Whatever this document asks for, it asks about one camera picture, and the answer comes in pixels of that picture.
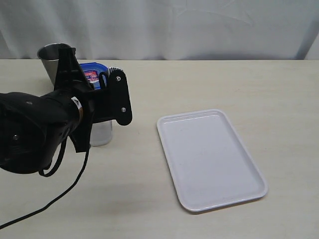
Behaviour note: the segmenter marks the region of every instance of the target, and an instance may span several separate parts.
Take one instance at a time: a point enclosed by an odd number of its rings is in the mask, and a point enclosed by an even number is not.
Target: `metal cup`
[[[65,43],[53,43],[46,45],[38,50],[37,56],[41,59],[51,82],[55,83],[56,72],[59,63],[59,48],[69,48]]]

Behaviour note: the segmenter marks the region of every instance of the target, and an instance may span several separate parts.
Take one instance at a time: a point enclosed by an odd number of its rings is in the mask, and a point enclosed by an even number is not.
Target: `screw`
[[[17,134],[15,134],[15,135],[12,137],[12,139],[15,140],[15,141],[17,141],[19,138],[20,138],[20,137],[19,137],[19,135],[17,135]]]

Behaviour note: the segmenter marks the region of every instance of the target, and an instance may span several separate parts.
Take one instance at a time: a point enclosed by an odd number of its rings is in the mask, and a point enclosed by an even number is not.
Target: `white curtain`
[[[0,58],[64,42],[78,59],[295,59],[318,13],[319,0],[1,0]]]

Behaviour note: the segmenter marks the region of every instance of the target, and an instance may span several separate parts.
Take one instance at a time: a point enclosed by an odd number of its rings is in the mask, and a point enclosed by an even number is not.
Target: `blue lid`
[[[99,74],[101,72],[107,72],[108,68],[105,65],[102,65],[100,63],[96,63],[96,62],[90,62],[90,63],[82,63],[80,64],[86,78],[88,79],[88,81],[90,83],[92,83],[94,85],[94,89],[98,90],[100,89],[100,83],[99,83]]]

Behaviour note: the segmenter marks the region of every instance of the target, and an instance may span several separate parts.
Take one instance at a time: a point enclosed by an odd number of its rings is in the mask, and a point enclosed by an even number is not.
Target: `white table surface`
[[[92,148],[79,184],[0,238],[318,239],[318,61],[98,61],[127,74],[128,126]],[[0,92],[52,90],[39,60],[0,60]],[[262,200],[200,215],[182,209],[156,129],[165,115],[221,109],[265,175]],[[75,179],[84,154],[68,141],[50,178],[0,171],[0,223],[44,206]]]

